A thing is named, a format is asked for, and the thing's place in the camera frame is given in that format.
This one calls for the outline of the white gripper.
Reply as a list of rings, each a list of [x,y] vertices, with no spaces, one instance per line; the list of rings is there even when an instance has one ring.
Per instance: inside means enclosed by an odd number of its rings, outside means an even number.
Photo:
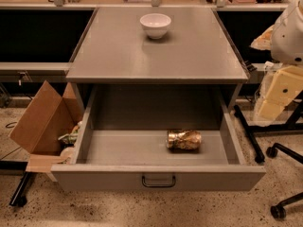
[[[286,66],[264,78],[256,103],[257,121],[275,121],[303,91],[303,69]]]

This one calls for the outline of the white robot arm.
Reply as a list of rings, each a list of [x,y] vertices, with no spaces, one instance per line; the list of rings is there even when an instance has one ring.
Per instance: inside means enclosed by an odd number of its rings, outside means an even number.
[[[272,124],[303,91],[303,0],[293,0],[276,19],[270,39],[271,57],[282,66],[261,82],[253,121],[262,127]]]

